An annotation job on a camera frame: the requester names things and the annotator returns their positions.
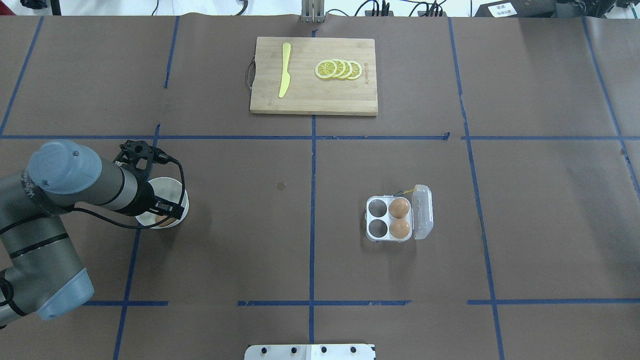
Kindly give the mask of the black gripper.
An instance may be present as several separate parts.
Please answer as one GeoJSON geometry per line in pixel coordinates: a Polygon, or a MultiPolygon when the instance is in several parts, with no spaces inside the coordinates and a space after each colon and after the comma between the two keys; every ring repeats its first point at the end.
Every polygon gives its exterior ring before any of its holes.
{"type": "Polygon", "coordinates": [[[134,171],[137,191],[132,199],[132,216],[150,213],[173,219],[182,219],[185,207],[162,197],[156,196],[153,186],[144,173],[134,171]]]}

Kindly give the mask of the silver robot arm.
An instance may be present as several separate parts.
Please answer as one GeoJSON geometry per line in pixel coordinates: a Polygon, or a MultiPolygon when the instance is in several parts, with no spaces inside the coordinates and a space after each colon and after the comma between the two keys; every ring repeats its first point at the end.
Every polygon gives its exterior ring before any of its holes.
{"type": "Polygon", "coordinates": [[[87,203],[117,214],[153,214],[155,228],[186,212],[185,178],[177,200],[158,196],[149,180],[152,164],[182,164],[146,141],[128,140],[112,161],[69,139],[44,143],[23,171],[1,179],[1,243],[11,261],[1,271],[2,328],[36,313],[50,321],[84,305],[95,293],[89,272],[73,245],[62,215],[78,212],[124,229],[145,225],[120,223],[87,203]],[[138,168],[140,161],[146,168],[138,168]]]}

